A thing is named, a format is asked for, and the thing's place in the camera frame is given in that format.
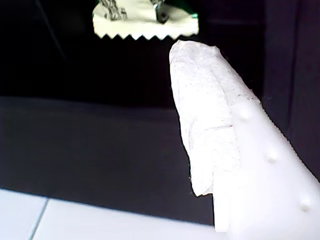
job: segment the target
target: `white floor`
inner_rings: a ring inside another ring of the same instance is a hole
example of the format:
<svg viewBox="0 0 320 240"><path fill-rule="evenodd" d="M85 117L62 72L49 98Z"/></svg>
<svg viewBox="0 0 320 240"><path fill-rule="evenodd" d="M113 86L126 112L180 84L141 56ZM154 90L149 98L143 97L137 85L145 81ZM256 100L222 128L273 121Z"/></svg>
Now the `white floor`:
<svg viewBox="0 0 320 240"><path fill-rule="evenodd" d="M0 189L1 240L224 239L214 228Z"/></svg>

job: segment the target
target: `white plastic object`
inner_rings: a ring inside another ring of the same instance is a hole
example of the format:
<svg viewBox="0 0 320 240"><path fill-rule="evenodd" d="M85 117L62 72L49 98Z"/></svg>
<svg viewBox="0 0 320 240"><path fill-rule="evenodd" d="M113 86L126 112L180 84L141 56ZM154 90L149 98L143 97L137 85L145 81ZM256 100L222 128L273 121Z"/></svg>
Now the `white plastic object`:
<svg viewBox="0 0 320 240"><path fill-rule="evenodd" d="M320 239L320 184L215 46L178 41L172 92L197 196L232 240Z"/></svg>

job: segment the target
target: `black background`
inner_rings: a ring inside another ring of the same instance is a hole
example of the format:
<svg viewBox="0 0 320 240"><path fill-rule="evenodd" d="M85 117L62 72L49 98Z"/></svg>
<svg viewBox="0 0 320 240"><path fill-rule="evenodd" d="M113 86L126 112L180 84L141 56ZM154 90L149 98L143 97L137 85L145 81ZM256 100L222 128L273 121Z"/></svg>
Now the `black background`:
<svg viewBox="0 0 320 240"><path fill-rule="evenodd" d="M199 35L180 39L217 45L319 177L320 1L188 2ZM94 6L0 2L0 187L212 225L179 136L175 40L99 39Z"/></svg>

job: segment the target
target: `white plastic surface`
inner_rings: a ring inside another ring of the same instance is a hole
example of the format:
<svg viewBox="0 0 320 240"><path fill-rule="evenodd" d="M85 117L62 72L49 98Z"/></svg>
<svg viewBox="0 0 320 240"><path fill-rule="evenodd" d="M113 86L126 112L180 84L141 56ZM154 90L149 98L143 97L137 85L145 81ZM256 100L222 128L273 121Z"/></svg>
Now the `white plastic surface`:
<svg viewBox="0 0 320 240"><path fill-rule="evenodd" d="M320 239L320 184L217 47L178 41L173 97L197 196L231 240Z"/></svg>
<svg viewBox="0 0 320 240"><path fill-rule="evenodd" d="M0 189L0 240L29 240L46 200Z"/></svg>
<svg viewBox="0 0 320 240"><path fill-rule="evenodd" d="M223 240L212 226L50 199L33 240Z"/></svg>

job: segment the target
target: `black cable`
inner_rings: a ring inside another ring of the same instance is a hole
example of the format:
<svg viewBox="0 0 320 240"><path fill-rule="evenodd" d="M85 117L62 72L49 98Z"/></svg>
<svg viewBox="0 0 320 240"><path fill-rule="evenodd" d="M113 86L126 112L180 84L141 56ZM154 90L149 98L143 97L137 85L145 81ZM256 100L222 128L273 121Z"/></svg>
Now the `black cable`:
<svg viewBox="0 0 320 240"><path fill-rule="evenodd" d="M61 45L60 45L60 43L58 41L58 38L55 35L54 29L51 27L51 25L49 23L49 19L48 19L47 15L46 15L46 12L45 12L44 8L42 7L42 4L41 4L40 0L35 0L35 5L39 8L39 11L40 11L40 14L42 16L42 19L43 19L44 23L46 24L46 26L48 28L49 34L51 35L52 40L53 40L58 52L60 53L60 55L63 58L63 60L66 61L67 57L66 57L64 51L62 50L62 47L61 47Z"/></svg>
<svg viewBox="0 0 320 240"><path fill-rule="evenodd" d="M292 107L295 95L295 70L297 67L297 52L299 46L299 23L301 19L301 9L302 9L302 0L298 0L295 9L295 19L294 19L294 32L293 32L293 56L291 62L291 74L290 74L290 86L289 86L289 109L288 109L288 116L287 116L287 126L288 130L290 131L291 126L291 114L292 114Z"/></svg>

